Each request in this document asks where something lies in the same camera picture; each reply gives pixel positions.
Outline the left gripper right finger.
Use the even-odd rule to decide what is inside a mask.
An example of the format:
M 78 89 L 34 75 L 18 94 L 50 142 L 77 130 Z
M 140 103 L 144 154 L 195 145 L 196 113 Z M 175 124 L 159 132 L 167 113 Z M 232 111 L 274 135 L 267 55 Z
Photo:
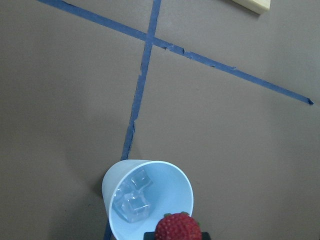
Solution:
M 211 236 L 208 232 L 201 233 L 202 240 L 211 240 Z

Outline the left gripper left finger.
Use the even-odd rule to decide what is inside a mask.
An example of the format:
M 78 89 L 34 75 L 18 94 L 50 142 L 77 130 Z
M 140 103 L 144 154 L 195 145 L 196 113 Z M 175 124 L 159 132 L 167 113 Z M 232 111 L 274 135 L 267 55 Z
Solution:
M 143 235 L 143 240 L 155 240 L 155 232 L 145 232 Z

